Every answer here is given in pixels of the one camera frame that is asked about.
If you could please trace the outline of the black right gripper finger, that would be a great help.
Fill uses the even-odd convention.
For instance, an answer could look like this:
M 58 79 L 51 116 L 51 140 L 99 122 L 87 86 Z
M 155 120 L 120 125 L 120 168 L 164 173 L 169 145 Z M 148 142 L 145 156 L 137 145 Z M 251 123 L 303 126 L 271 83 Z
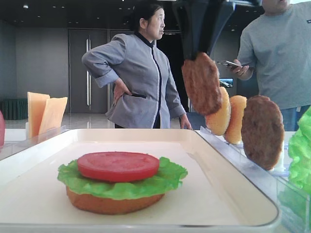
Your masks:
M 174 3 L 185 60 L 195 60 L 197 53 L 207 51 L 203 32 L 206 10 L 207 2 L 204 0 L 178 0 Z
M 203 20 L 203 52 L 211 55 L 225 24 L 235 10 L 230 0 L 209 0 Z

